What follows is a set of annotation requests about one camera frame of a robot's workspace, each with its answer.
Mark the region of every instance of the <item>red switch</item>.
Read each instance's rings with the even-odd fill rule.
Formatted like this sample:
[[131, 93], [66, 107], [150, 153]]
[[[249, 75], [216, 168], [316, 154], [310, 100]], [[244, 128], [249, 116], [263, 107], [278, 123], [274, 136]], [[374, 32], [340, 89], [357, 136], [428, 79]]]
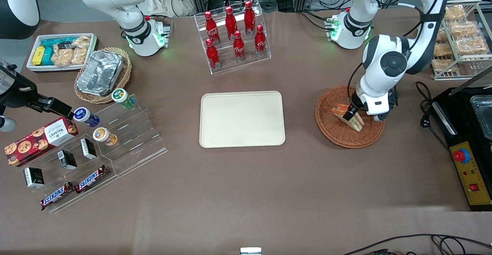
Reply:
[[472, 192], [478, 191], [479, 190], [478, 185], [477, 184], [470, 184], [470, 190]]
[[466, 164], [470, 161], [470, 153], [466, 149], [460, 148], [453, 152], [453, 158], [458, 162]]

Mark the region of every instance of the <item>walkers cookie box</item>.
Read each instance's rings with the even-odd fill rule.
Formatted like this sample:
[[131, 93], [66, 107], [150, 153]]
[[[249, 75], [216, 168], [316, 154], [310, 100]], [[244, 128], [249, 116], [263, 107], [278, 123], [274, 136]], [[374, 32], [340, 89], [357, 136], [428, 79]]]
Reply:
[[8, 164], [23, 166], [79, 134], [76, 125], [61, 117], [5, 147]]

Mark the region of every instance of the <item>tabletop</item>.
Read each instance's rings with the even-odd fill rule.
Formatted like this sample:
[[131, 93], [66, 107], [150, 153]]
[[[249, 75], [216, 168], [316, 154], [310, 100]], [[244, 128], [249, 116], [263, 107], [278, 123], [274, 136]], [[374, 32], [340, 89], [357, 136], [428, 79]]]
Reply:
[[[417, 22], [412, 10], [380, 10], [371, 36], [402, 35]], [[363, 47], [329, 43], [322, 29], [295, 13], [266, 15], [266, 24], [272, 59], [210, 75], [193, 18], [176, 19], [169, 48], [146, 58], [131, 51], [114, 21], [43, 21], [37, 35], [90, 32], [100, 48], [128, 52], [133, 69], [125, 88], [149, 106], [169, 152], [57, 214], [40, 211], [22, 173], [5, 161], [0, 253], [228, 255], [260, 246], [266, 255], [342, 254], [412, 233], [491, 242], [492, 214], [469, 212], [450, 155], [419, 125], [422, 97], [414, 82], [425, 82], [434, 96], [459, 82], [436, 82], [430, 69], [404, 76], [382, 137], [367, 148], [341, 148], [318, 129], [314, 109], [328, 88], [348, 82]], [[24, 67], [22, 74], [41, 94], [74, 108], [105, 107], [77, 98], [76, 73], [35, 74]], [[200, 146], [204, 94], [270, 90], [283, 96], [283, 145]], [[27, 108], [8, 109], [7, 117], [19, 127], [2, 134], [2, 145], [56, 118]], [[428, 238], [383, 247], [436, 252]]]

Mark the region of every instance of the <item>brown wicker basket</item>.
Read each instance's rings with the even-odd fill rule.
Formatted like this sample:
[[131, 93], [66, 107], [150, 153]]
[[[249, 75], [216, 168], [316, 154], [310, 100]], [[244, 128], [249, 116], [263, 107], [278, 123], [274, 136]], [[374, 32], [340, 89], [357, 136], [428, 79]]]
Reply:
[[[119, 54], [123, 56], [123, 68], [118, 76], [118, 79], [116, 80], [114, 88], [123, 88], [125, 84], [130, 80], [130, 73], [131, 73], [131, 62], [130, 62], [130, 57], [128, 57], [128, 54], [120, 48], [114, 48], [114, 47], [109, 47], [109, 48], [104, 48], [101, 49], [102, 51], [108, 51], [108, 52], [114, 52], [116, 54]], [[95, 103], [95, 104], [103, 104], [103, 103], [108, 103], [112, 101], [111, 95], [108, 96], [95, 96], [94, 94], [86, 94], [83, 92], [80, 92], [79, 89], [77, 89], [77, 80], [80, 78], [81, 74], [84, 72], [86, 66], [84, 65], [81, 69], [79, 74], [77, 74], [77, 78], [75, 78], [75, 93], [77, 96], [82, 99], [83, 101], [88, 101], [90, 103]]]
[[[350, 87], [350, 94], [355, 91], [355, 87]], [[316, 104], [316, 122], [319, 129], [335, 144], [346, 148], [367, 147], [381, 137], [384, 129], [384, 122], [376, 122], [372, 116], [359, 111], [359, 115], [364, 120], [364, 127], [357, 132], [344, 124], [331, 109], [337, 104], [350, 104], [347, 96], [347, 85], [340, 85], [328, 89], [319, 98]]]

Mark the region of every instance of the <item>coca-cola bottle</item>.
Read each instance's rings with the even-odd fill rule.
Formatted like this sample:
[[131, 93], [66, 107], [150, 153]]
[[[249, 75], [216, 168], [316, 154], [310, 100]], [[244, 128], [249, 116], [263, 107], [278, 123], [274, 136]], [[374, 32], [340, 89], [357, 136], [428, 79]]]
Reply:
[[210, 11], [205, 12], [205, 28], [209, 34], [209, 39], [214, 42], [214, 45], [220, 44], [220, 36], [218, 35], [217, 24], [212, 19], [212, 13]]
[[236, 18], [232, 14], [232, 7], [225, 8], [225, 28], [227, 29], [227, 38], [234, 41], [234, 33], [238, 30]]
[[267, 49], [265, 48], [266, 37], [265, 37], [265, 33], [263, 32], [262, 25], [258, 25], [256, 29], [258, 32], [254, 37], [254, 45], [256, 47], [255, 53], [256, 56], [263, 57], [265, 56], [265, 54], [267, 54]]
[[214, 42], [211, 39], [205, 41], [207, 44], [207, 57], [209, 58], [210, 67], [214, 70], [220, 69], [220, 59], [218, 58], [217, 48], [214, 47]]
[[237, 62], [243, 62], [246, 60], [246, 54], [244, 52], [244, 42], [241, 39], [241, 32], [236, 31], [234, 33], [234, 55]]
[[246, 7], [246, 12], [244, 13], [244, 26], [246, 30], [246, 35], [253, 36], [256, 32], [256, 26], [251, 1], [246, 1], [244, 3], [244, 6]]

